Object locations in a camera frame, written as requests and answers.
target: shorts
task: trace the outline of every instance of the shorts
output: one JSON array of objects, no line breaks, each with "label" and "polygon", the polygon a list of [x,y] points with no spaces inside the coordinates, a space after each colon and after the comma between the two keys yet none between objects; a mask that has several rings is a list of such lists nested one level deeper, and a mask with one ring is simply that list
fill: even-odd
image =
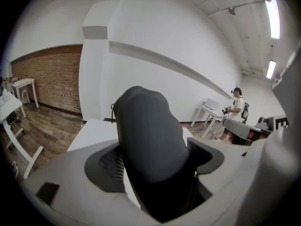
[{"label": "shorts", "polygon": [[229,131],[228,129],[225,128],[224,133],[229,134],[229,132],[231,132],[231,131]]}]

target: man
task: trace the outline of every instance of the man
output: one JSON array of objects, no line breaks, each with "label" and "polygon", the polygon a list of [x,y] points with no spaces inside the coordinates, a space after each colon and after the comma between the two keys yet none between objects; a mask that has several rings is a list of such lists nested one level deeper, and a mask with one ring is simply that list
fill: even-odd
[{"label": "man", "polygon": [[[235,98],[237,98],[237,101],[234,103],[234,106],[231,109],[228,109],[227,112],[229,112],[229,119],[233,121],[241,122],[241,113],[244,109],[244,98],[241,96],[242,92],[240,88],[235,88],[233,91],[233,95]],[[225,128],[224,133],[222,134],[221,138],[218,138],[214,141],[222,142],[227,135],[229,134],[229,130]]]}]

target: white ceiling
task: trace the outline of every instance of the white ceiling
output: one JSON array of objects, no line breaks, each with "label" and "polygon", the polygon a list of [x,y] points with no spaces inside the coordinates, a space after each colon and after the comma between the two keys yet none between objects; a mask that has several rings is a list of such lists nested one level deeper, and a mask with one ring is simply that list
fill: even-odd
[{"label": "white ceiling", "polygon": [[[190,1],[221,30],[245,74],[260,73],[265,76],[269,61],[274,60],[277,64],[273,78],[279,78],[300,36],[298,23],[283,0],[277,0],[279,40],[270,37],[269,16],[264,0]],[[230,7],[235,7],[236,15],[230,14]]]}]

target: white t-shirt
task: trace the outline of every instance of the white t-shirt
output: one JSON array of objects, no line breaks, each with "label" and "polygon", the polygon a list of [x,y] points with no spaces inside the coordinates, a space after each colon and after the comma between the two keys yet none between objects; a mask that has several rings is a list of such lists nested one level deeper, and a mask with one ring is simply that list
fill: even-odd
[{"label": "white t-shirt", "polygon": [[240,112],[237,113],[231,112],[229,115],[230,120],[241,122],[241,113],[244,110],[244,104],[245,104],[244,99],[242,97],[239,97],[235,102],[234,106],[232,107],[232,109],[240,109]]}]

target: backpack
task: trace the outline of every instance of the backpack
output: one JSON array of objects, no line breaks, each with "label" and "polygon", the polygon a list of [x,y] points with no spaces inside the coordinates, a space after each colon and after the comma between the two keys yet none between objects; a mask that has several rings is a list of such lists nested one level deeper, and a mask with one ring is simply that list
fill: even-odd
[{"label": "backpack", "polygon": [[241,113],[241,118],[243,118],[245,121],[247,120],[248,118],[248,115],[249,115],[249,107],[250,105],[248,103],[245,102],[245,107],[244,107],[244,110],[243,112]]}]

